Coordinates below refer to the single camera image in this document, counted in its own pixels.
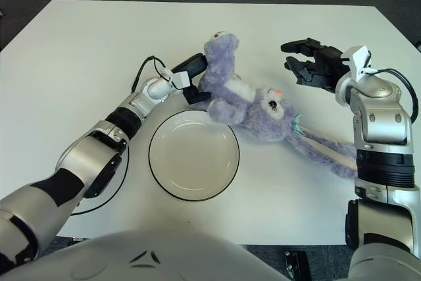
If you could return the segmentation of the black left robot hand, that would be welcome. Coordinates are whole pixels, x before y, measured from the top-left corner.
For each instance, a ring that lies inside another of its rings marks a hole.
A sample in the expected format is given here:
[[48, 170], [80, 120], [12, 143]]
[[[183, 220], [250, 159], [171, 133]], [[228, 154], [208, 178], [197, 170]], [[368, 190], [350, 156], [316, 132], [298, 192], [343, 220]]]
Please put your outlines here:
[[200, 92], [193, 85], [192, 79], [207, 69], [204, 54], [197, 53], [171, 70], [171, 84], [181, 90], [189, 105], [200, 103], [211, 98], [210, 92]]

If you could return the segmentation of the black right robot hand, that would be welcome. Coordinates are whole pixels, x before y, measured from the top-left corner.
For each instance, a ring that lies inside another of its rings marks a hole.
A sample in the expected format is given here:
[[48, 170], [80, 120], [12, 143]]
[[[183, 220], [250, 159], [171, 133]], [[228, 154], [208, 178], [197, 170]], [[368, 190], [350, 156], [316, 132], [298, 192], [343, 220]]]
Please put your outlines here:
[[299, 61], [295, 57], [286, 57], [284, 66], [292, 71], [297, 79], [297, 84], [321, 88], [330, 93], [335, 93], [339, 79], [349, 71], [341, 59], [343, 54], [332, 46], [322, 45], [319, 41], [307, 38], [284, 43], [280, 46], [284, 53], [302, 54], [312, 57], [312, 61]]

